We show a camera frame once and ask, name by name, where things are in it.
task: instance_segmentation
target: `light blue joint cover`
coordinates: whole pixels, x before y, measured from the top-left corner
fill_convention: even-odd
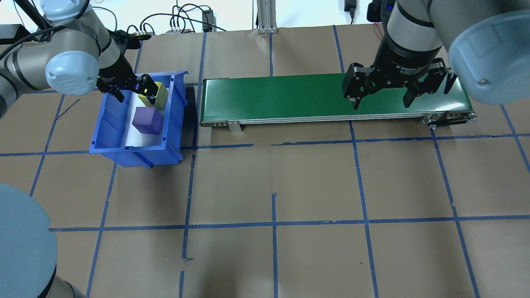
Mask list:
[[[67,51],[52,58],[46,65],[46,82],[55,91],[66,95],[85,95],[96,87],[99,64],[83,51]]]
[[[479,102],[530,98],[530,10],[492,16],[469,27],[449,49],[449,63]]]
[[[26,193],[0,183],[0,297],[35,298],[57,263],[57,239],[44,209]]]
[[[42,0],[40,8],[46,18],[52,22],[59,22],[75,17],[83,8],[86,0]]]

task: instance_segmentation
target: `yellow cube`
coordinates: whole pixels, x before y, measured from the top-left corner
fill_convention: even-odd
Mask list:
[[[151,104],[147,97],[141,94],[138,95],[138,98],[140,98],[146,107],[155,107],[157,109],[163,110],[165,108],[165,104],[167,103],[167,89],[161,82],[155,82],[155,84],[158,86],[155,104]]]

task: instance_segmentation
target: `brown paper floor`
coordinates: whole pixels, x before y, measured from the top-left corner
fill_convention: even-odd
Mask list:
[[[188,71],[200,98],[205,78],[337,73],[378,44],[372,25],[280,28],[155,36],[127,58]],[[45,208],[58,275],[92,298],[530,292],[528,100],[473,102],[477,122],[434,132],[416,119],[188,125],[184,161],[148,170],[88,154],[101,94],[56,119],[78,98],[19,99],[0,120],[0,181]]]

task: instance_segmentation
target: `power adapter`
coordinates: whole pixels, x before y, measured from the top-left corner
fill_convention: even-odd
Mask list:
[[[202,22],[203,23],[212,24],[212,25],[215,26],[216,23],[215,23],[214,11],[213,10],[205,10],[204,13],[202,14]],[[217,31],[216,29],[217,28],[214,28],[212,26],[208,26],[207,24],[202,24],[202,31],[203,32]]]
[[[357,9],[357,0],[344,0],[344,11],[350,13],[352,20],[355,15],[355,9]]]

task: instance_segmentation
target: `metal post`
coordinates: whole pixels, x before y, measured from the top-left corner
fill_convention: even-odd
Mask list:
[[[276,0],[257,0],[258,2],[258,32],[276,33]]]

